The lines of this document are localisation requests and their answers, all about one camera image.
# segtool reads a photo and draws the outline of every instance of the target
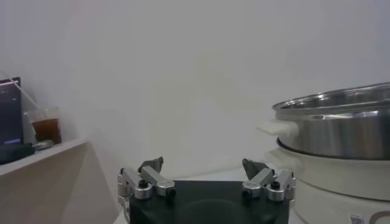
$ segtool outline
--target screen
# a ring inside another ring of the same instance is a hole
[[[20,78],[13,78],[20,86]],[[0,145],[23,144],[21,92],[10,80],[0,80]]]

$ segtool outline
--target pot handle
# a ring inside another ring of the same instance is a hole
[[[299,127],[295,122],[292,121],[281,121],[281,120],[271,120],[265,122],[257,130],[262,131],[270,136],[297,136],[299,132]]]

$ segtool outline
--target white wall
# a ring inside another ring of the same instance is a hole
[[[113,197],[121,166],[237,166],[275,146],[272,104],[390,81],[386,1],[2,1],[1,69],[89,137]]]

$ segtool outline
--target stainless steel pot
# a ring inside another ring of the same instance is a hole
[[[273,106],[276,118],[294,122],[282,147],[342,159],[390,160],[390,82],[296,98]]]

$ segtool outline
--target black device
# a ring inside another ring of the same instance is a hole
[[[0,145],[7,144],[23,144],[21,92],[9,79],[0,80]]]
[[[159,174],[163,158],[121,169],[119,202],[131,224],[287,224],[293,173],[276,175],[244,159],[248,181],[172,181]]]
[[[35,153],[35,148],[32,144],[24,145],[0,145],[0,165],[14,162],[23,159]]]

